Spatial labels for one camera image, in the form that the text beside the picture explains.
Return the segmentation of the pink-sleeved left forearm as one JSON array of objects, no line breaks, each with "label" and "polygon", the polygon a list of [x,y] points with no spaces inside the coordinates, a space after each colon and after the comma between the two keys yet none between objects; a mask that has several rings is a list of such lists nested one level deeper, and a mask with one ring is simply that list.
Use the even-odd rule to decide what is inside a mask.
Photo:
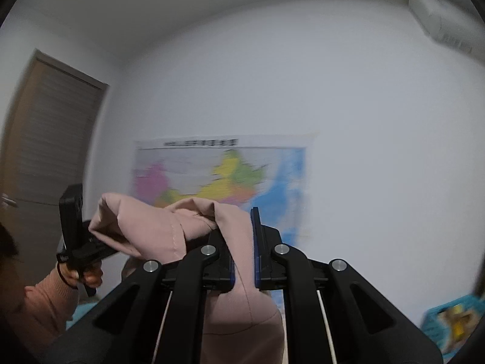
[{"label": "pink-sleeved left forearm", "polygon": [[52,270],[34,286],[17,280],[7,285],[7,322],[34,357],[66,331],[78,304],[79,292]]}]

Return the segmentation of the person's left hand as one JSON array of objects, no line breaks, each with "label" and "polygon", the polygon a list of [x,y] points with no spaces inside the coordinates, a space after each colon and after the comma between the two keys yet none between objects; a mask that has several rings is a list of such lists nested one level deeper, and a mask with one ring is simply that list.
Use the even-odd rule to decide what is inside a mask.
[{"label": "person's left hand", "polygon": [[61,279],[73,288],[76,288],[78,284],[84,284],[89,288],[98,288],[103,283],[101,265],[101,262],[97,262],[87,270],[79,272],[70,268],[67,263],[58,263],[57,270],[61,275]]}]

